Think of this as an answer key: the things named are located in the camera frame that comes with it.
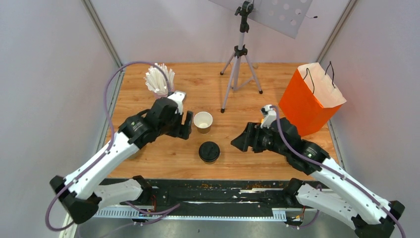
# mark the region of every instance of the white wall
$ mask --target white wall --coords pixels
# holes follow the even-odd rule
[[[332,118],[346,169],[406,206],[407,237],[419,236],[419,9],[418,0],[359,1],[322,62],[333,62],[348,100]]]
[[[49,181],[94,153],[115,65],[78,0],[2,1],[0,56],[0,237],[55,238]]]
[[[240,16],[208,0],[92,0],[121,60],[226,61],[238,45]],[[314,0],[296,39],[252,20],[252,61],[313,62],[348,0]]]

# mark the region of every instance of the wooden table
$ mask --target wooden table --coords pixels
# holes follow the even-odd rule
[[[240,135],[247,122],[262,119],[260,108],[266,104],[277,105],[289,80],[299,63],[260,63],[255,70],[263,94],[258,93],[254,81],[239,91],[229,93],[225,113],[220,113],[222,100],[231,68],[219,75],[223,63],[170,63],[175,72],[175,89],[187,93],[184,111],[198,113],[207,111],[213,116],[213,125],[208,134],[199,134],[193,125],[188,140],[161,136],[148,144],[136,156],[121,163],[109,176],[130,178],[142,175],[160,179],[249,179],[289,180],[311,177],[292,168],[279,154],[264,151],[254,154],[241,152],[230,145]],[[147,65],[127,68],[118,96],[112,122],[118,128],[128,116],[150,108],[155,101],[143,79]],[[246,64],[241,65],[239,85],[251,76]],[[323,147],[333,158],[336,153],[328,127],[304,137]],[[205,141],[216,142],[221,155],[211,165],[205,164],[198,155],[199,146]]]

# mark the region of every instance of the bundle of straws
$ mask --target bundle of straws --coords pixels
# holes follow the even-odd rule
[[[169,80],[169,85],[166,84],[165,77],[163,74],[155,67],[150,67],[149,72],[146,73],[146,77],[144,78],[146,80],[147,88],[153,92],[156,98],[166,97],[168,96],[168,87],[171,91],[174,91],[174,85],[173,85],[173,78],[175,76],[175,72],[170,69],[168,71],[168,68],[165,64],[157,64],[156,66],[161,68],[167,79]]]

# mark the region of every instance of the cup rim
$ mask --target cup rim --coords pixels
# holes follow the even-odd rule
[[[201,111],[201,112],[196,113],[196,114],[194,115],[194,118],[193,118],[193,122],[194,122],[194,125],[195,125],[196,127],[198,127],[198,125],[196,124],[196,116],[197,116],[198,114],[200,114],[200,113],[210,115],[211,121],[210,121],[210,125],[209,125],[208,127],[210,127],[211,125],[213,125],[213,116],[212,116],[209,112],[206,112],[206,111]]]

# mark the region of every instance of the orange object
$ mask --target orange object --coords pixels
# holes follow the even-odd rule
[[[293,74],[279,107],[300,136],[319,131],[346,102],[333,79],[319,63],[301,65]]]

